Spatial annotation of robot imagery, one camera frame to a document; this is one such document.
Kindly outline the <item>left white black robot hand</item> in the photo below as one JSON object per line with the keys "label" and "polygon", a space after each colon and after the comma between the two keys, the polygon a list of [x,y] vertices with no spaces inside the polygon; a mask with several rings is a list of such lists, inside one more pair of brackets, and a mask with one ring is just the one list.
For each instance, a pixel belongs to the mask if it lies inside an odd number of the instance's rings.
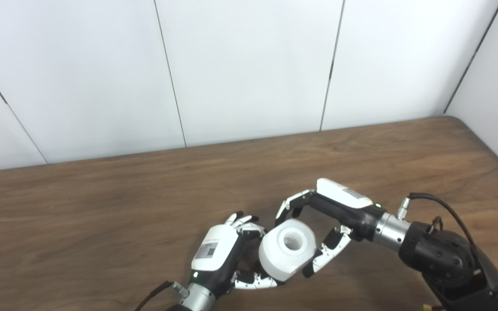
{"label": "left white black robot hand", "polygon": [[261,241],[268,232],[257,224],[258,220],[257,216],[238,211],[223,224],[211,227],[192,259],[188,283],[207,289],[216,299],[234,288],[252,290],[285,285],[265,272],[259,260],[253,270],[239,267],[247,244]]}

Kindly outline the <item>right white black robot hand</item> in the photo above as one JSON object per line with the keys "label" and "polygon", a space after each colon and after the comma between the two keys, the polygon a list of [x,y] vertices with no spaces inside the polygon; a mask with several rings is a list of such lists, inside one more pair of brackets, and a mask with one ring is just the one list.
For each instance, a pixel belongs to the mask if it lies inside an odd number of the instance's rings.
{"label": "right white black robot hand", "polygon": [[293,218],[309,206],[339,222],[324,238],[310,262],[303,268],[306,278],[312,277],[338,256],[352,241],[372,241],[376,226],[385,210],[371,199],[342,184],[327,178],[316,181],[316,189],[304,190],[285,199],[275,216],[275,226],[285,222],[288,214]]}

